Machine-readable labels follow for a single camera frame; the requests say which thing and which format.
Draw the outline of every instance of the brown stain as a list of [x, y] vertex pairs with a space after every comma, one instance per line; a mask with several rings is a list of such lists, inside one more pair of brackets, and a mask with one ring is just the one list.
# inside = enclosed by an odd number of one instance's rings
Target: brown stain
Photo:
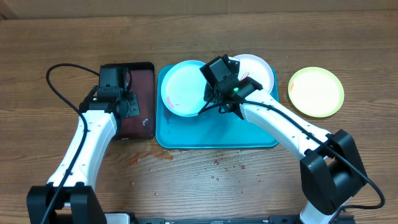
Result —
[[170, 161], [174, 160], [174, 156], [169, 153], [169, 151], [144, 151], [137, 153], [127, 164], [127, 166], [133, 166], [139, 163], [140, 159], [148, 156], [153, 156], [156, 159], [168, 159]]

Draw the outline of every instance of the wooden surface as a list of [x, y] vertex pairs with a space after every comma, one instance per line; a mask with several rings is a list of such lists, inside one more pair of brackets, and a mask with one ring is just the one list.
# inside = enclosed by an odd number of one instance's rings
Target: wooden surface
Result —
[[20, 19], [398, 9], [396, 0], [3, 0]]
[[[76, 130], [77, 115], [46, 84], [51, 65], [98, 71], [106, 63], [150, 61], [157, 73], [182, 60], [244, 53], [275, 68], [280, 102], [294, 111], [286, 90], [297, 70], [323, 67], [341, 80], [339, 112], [306, 118], [352, 134], [368, 175], [385, 193], [383, 209], [349, 213], [358, 223], [397, 223], [397, 48], [397, 11], [0, 21], [0, 223], [29, 222], [30, 186], [46, 183]], [[51, 79], [76, 105], [98, 81], [73, 68]], [[298, 161], [281, 145], [167, 152], [155, 138], [112, 142], [96, 194], [107, 212], [164, 218], [265, 217], [298, 213], [306, 202]], [[378, 197], [366, 186], [350, 203], [376, 204]]]

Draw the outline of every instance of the tray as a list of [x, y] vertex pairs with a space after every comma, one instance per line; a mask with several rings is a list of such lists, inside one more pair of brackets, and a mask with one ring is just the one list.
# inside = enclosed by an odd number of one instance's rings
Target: tray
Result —
[[[194, 117], [181, 117], [170, 112], [160, 95], [163, 77], [173, 67], [168, 65], [157, 79], [157, 142], [167, 149], [231, 149], [270, 148], [278, 142], [255, 124], [241, 120], [234, 113], [219, 114], [218, 109]], [[277, 77], [274, 69], [274, 87], [271, 95], [279, 101]]]

